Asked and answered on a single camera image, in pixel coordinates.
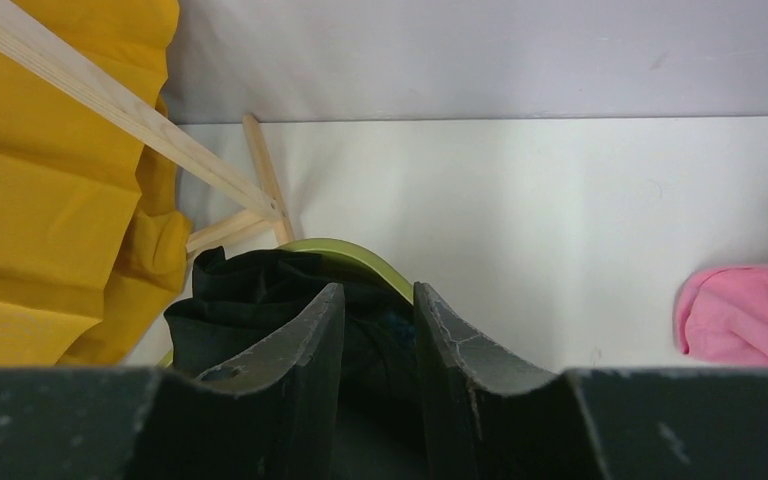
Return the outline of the pink garment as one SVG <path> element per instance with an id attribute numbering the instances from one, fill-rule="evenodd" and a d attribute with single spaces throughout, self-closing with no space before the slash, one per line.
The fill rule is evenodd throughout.
<path id="1" fill-rule="evenodd" d="M 768 368 L 768 264 L 700 270 L 673 309 L 677 350 L 696 360 Z"/>

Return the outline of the olive green plastic basket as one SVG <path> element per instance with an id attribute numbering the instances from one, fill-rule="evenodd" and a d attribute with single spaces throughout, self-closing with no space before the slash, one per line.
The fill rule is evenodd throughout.
<path id="1" fill-rule="evenodd" d="M 172 339 L 163 361 L 196 375 L 284 326 L 331 283 L 345 294 L 344 369 L 414 369 L 408 280 L 372 251 L 329 238 L 237 255 L 221 246 L 200 252 L 189 297 L 163 313 Z"/>

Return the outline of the yellow skirt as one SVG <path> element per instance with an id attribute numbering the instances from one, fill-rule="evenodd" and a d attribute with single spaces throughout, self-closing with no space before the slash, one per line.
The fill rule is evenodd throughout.
<path id="1" fill-rule="evenodd" d="M 186 277 L 176 176 L 0 53 L 0 366 L 124 359 Z"/>

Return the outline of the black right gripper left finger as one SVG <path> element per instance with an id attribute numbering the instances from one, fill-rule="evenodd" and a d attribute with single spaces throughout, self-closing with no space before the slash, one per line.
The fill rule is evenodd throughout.
<path id="1" fill-rule="evenodd" d="M 344 336 L 329 284 L 195 378 L 160 367 L 0 368 L 0 479 L 326 479 Z"/>

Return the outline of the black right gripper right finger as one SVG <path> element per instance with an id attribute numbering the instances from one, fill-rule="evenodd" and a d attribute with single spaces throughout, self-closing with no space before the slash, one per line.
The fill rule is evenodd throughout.
<path id="1" fill-rule="evenodd" d="M 552 373 L 414 287 L 434 479 L 768 479 L 768 369 Z"/>

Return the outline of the wooden clothes rack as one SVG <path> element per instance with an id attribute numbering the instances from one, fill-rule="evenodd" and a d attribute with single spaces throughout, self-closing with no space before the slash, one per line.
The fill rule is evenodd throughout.
<path id="1" fill-rule="evenodd" d="M 186 245 L 188 256 L 266 230 L 272 231 L 281 245 L 295 241 L 255 116 L 247 114 L 242 120 L 257 173 L 251 180 L 11 1 L 0 1 L 0 53 L 242 206 L 241 212 L 191 234 Z"/>

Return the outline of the black skirt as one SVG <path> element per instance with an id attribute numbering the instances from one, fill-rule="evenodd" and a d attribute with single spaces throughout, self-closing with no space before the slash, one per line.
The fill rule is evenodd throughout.
<path id="1" fill-rule="evenodd" d="M 344 342 L 331 476 L 428 476 L 413 306 L 370 271 L 320 253 L 254 250 L 199 254 L 191 295 L 163 317 L 172 367 L 194 377 L 297 316 L 328 284 L 345 295 Z"/>

